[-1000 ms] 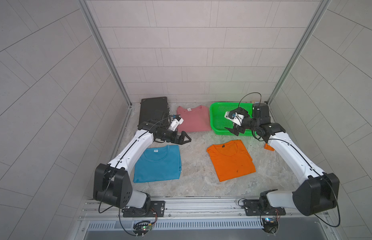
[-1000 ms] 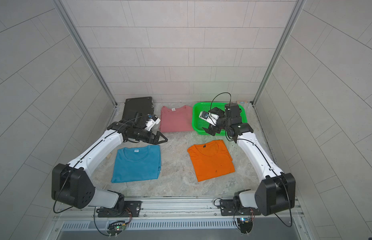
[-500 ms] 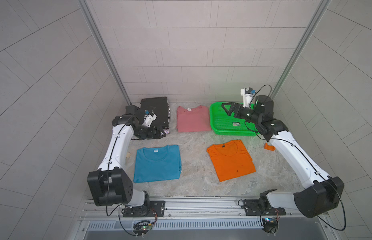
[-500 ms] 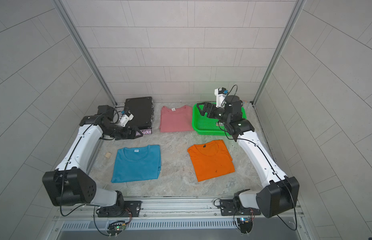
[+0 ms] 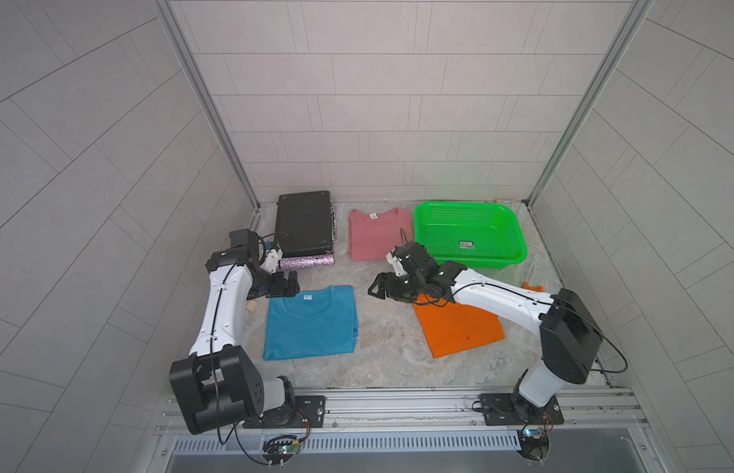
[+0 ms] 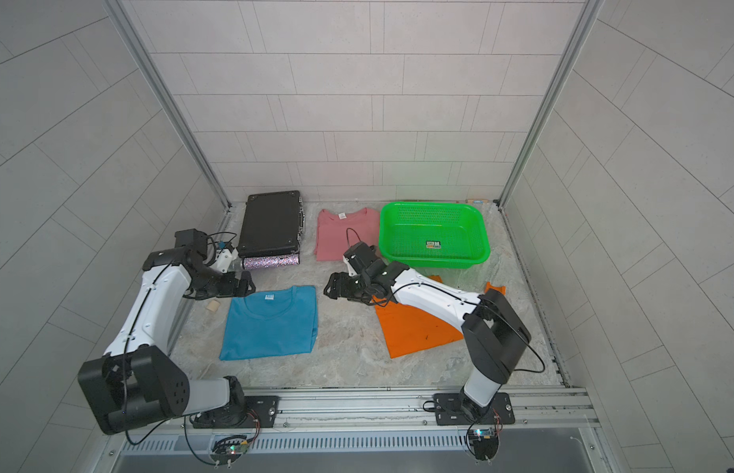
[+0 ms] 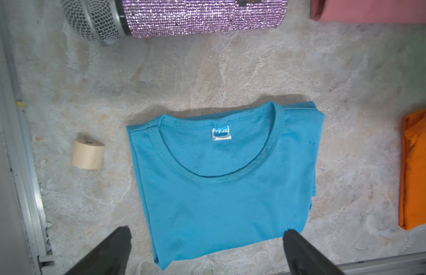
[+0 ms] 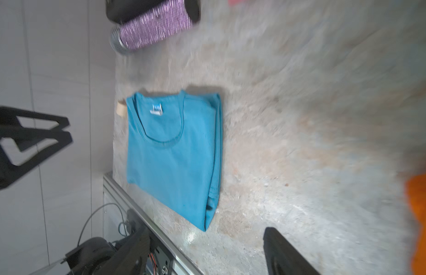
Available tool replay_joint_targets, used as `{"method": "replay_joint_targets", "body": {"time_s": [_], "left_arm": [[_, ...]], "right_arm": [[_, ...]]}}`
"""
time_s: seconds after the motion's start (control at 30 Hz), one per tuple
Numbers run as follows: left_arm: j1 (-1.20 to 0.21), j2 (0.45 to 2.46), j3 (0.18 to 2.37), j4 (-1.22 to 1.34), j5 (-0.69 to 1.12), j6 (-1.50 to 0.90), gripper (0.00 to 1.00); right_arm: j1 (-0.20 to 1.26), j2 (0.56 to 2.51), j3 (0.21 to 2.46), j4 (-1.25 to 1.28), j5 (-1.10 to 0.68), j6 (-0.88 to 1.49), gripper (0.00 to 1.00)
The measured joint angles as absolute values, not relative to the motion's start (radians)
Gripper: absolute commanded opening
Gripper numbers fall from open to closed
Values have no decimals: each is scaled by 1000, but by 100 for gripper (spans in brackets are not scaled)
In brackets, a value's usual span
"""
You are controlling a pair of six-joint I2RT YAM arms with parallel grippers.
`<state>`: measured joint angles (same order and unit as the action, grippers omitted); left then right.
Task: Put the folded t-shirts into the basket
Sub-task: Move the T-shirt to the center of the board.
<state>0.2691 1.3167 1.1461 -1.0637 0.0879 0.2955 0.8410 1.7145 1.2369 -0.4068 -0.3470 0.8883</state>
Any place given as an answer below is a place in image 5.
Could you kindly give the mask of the blue t-shirt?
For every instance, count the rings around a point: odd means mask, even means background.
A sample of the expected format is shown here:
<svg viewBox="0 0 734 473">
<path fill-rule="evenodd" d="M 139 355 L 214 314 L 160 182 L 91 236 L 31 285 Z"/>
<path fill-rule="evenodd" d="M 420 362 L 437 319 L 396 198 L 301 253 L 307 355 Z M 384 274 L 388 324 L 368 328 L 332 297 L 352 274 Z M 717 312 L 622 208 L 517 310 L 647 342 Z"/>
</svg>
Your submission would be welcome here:
<svg viewBox="0 0 734 473">
<path fill-rule="evenodd" d="M 263 358 L 285 361 L 349 354 L 355 350 L 358 336 L 352 287 L 302 292 L 270 301 Z"/>
</svg>

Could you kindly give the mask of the orange t-shirt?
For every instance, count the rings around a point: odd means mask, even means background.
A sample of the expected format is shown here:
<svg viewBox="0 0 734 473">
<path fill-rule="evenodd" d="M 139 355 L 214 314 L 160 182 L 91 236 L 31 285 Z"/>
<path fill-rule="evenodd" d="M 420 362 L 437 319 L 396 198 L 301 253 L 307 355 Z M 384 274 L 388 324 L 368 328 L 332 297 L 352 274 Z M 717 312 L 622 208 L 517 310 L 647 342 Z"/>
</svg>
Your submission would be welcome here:
<svg viewBox="0 0 734 473">
<path fill-rule="evenodd" d="M 434 359 L 473 350 L 505 339 L 497 315 L 471 307 L 432 301 L 420 295 L 414 312 Z"/>
</svg>

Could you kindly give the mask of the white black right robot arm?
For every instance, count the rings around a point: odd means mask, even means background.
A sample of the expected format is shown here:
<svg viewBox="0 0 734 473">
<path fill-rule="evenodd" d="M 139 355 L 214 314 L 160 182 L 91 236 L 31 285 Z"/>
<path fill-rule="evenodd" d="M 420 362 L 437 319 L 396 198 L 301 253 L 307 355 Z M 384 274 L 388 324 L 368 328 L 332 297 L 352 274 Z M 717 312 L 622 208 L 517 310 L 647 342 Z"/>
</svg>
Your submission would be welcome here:
<svg viewBox="0 0 734 473">
<path fill-rule="evenodd" d="M 461 262 L 439 263 L 417 242 L 395 248 L 387 260 L 392 270 L 376 276 L 368 296 L 382 307 L 411 307 L 430 321 L 424 333 L 433 348 L 500 339 L 503 319 L 538 339 L 542 354 L 514 388 L 516 408 L 540 411 L 565 386 L 587 381 L 605 337 L 576 293 L 538 292 L 494 280 Z M 262 357 L 272 362 L 352 353 L 360 334 L 357 309 L 350 286 L 271 300 Z"/>
</svg>

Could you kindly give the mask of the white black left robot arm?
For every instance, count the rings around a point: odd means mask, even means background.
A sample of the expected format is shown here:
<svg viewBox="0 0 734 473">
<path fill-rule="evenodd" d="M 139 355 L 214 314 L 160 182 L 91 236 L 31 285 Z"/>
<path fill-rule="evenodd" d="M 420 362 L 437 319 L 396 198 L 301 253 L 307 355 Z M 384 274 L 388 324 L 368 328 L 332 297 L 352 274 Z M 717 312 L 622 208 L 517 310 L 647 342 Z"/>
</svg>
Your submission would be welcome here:
<svg viewBox="0 0 734 473">
<path fill-rule="evenodd" d="M 230 239 L 230 248 L 214 252 L 206 262 L 209 296 L 203 321 L 189 355 L 173 362 L 169 373 L 193 435 L 295 410 L 291 382 L 284 376 L 264 380 L 242 339 L 247 303 L 297 296 L 297 273 L 280 268 L 277 242 L 248 229 L 232 232 Z"/>
</svg>

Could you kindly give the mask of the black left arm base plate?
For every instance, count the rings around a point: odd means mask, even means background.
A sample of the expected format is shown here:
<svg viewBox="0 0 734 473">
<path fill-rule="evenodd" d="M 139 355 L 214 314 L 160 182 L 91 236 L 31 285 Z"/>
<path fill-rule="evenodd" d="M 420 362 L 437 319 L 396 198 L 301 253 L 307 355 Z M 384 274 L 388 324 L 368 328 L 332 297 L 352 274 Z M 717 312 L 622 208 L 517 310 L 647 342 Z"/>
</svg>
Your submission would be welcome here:
<svg viewBox="0 0 734 473">
<path fill-rule="evenodd" d="M 244 421 L 245 430 L 304 429 L 306 422 L 312 429 L 323 427 L 327 398 L 325 396 L 296 396 L 294 405 L 284 405 L 267 411 L 261 418 Z"/>
</svg>

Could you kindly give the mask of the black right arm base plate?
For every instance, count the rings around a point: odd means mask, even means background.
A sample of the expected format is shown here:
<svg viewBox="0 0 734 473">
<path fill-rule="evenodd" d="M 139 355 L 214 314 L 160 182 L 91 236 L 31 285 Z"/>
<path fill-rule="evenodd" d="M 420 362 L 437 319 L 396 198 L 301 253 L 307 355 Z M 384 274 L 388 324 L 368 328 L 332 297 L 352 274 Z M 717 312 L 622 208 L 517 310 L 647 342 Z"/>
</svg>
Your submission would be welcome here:
<svg viewBox="0 0 734 473">
<path fill-rule="evenodd" d="M 487 426 L 563 425 L 561 406 L 552 396 L 544 407 L 534 407 L 528 401 L 513 401 L 510 393 L 483 393 L 473 401 L 471 409 L 483 415 Z"/>
</svg>

